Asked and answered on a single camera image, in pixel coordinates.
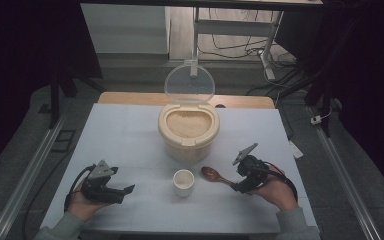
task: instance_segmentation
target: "paper cup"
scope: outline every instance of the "paper cup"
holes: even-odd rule
[[[194,180],[191,171],[186,169],[177,171],[173,176],[174,192],[176,195],[182,198],[189,196],[193,191]]]

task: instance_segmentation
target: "open lid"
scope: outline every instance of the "open lid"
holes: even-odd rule
[[[214,79],[203,67],[184,64],[168,74],[164,91],[172,101],[207,102],[214,95]]]

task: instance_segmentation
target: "power adapter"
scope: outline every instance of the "power adapter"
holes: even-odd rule
[[[317,125],[322,122],[320,115],[311,118],[311,124]]]

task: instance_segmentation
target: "brown spoon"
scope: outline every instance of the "brown spoon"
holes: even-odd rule
[[[216,170],[210,167],[202,167],[201,168],[202,174],[204,174],[204,177],[207,178],[210,181],[220,181],[220,182],[225,182],[229,185],[233,185],[234,183],[225,179],[218,173]]]

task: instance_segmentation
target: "gray sleeve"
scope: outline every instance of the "gray sleeve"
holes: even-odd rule
[[[319,230],[307,225],[302,208],[280,211],[276,215],[280,226],[276,240],[320,240]]]
[[[67,212],[54,228],[40,229],[34,240],[77,240],[84,225],[83,220]]]

